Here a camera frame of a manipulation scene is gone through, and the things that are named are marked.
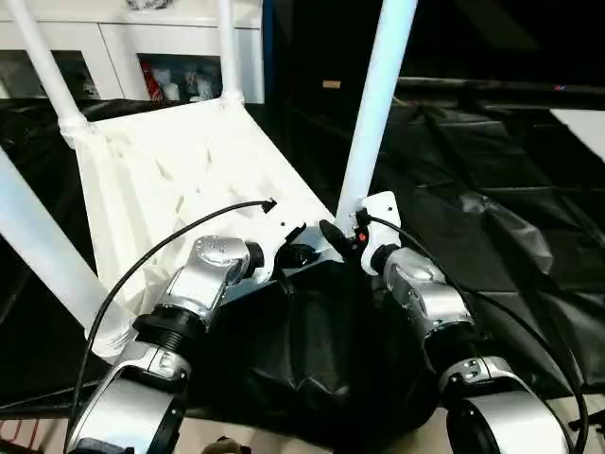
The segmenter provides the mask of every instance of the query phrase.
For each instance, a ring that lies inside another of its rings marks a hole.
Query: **black tarp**
[[[159,106],[94,102],[84,112],[96,120]],[[335,211],[352,125],[289,109],[249,111]],[[0,136],[92,263],[80,189],[68,184],[70,176],[78,182],[75,155],[50,106],[0,103]],[[573,353],[585,391],[598,392],[605,389],[604,174],[605,165],[547,112],[393,108],[372,193],[393,191],[404,226],[453,277],[513,309],[563,358]],[[8,365],[0,405],[71,386],[83,347],[76,322],[35,276],[23,277],[6,245],[2,257],[12,273],[0,303]],[[194,413],[328,445],[352,433],[361,445],[389,440],[421,424],[437,404],[435,378],[397,305],[335,263],[297,275],[293,285],[291,299],[273,286],[225,307],[200,347]],[[479,300],[469,304],[490,334],[486,342],[538,392],[565,393],[556,367],[514,321]],[[93,361],[89,377],[103,369]]]

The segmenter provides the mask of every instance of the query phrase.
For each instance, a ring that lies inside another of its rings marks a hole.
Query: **metal rod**
[[[220,71],[223,79],[222,98],[244,102],[237,64],[237,44],[233,24],[232,0],[216,0],[218,10],[218,40],[220,45]]]
[[[76,320],[90,329],[107,290],[48,214],[7,154],[0,148],[0,235],[38,275]],[[119,353],[130,330],[130,313],[110,306],[95,352]]]
[[[382,3],[349,162],[338,201],[337,226],[347,236],[353,233],[357,205],[370,190],[416,4],[417,0],[384,0]]]
[[[70,134],[86,126],[86,118],[78,110],[40,27],[27,8],[26,0],[8,0],[8,4],[26,42],[27,55],[57,113],[61,132]]]

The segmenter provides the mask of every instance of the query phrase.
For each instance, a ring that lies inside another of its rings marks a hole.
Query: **white clamp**
[[[397,201],[395,201],[395,196],[392,192],[386,191],[366,197],[359,203],[359,209],[363,208],[368,211],[370,216],[387,220],[397,227],[401,227]],[[361,268],[363,271],[370,276],[378,275],[378,272],[372,268],[372,257],[378,248],[388,244],[401,246],[399,234],[386,225],[370,222],[370,225],[368,225],[368,244],[363,254],[361,254]]]
[[[286,237],[304,226],[304,220],[286,203],[278,203],[258,219],[254,240],[263,251],[265,265],[257,268],[251,277],[256,284],[264,284],[273,274],[275,256],[285,244]]]

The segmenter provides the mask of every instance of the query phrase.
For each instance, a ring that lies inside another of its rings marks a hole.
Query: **floor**
[[[586,396],[588,410],[594,412],[605,408],[605,398],[600,395]],[[576,418],[573,398],[551,402],[555,412],[565,421]],[[31,446],[47,454],[61,454],[65,436],[64,420],[0,422],[0,437],[22,446]],[[181,426],[181,438],[176,454],[199,454],[208,444],[221,436],[233,438],[247,445],[257,454],[324,454],[331,451],[309,445],[301,440],[230,424],[186,419]],[[384,454],[451,454],[445,430],[445,410],[438,409],[433,417],[417,432],[407,435],[395,443]],[[591,428],[586,454],[605,454],[605,439]]]

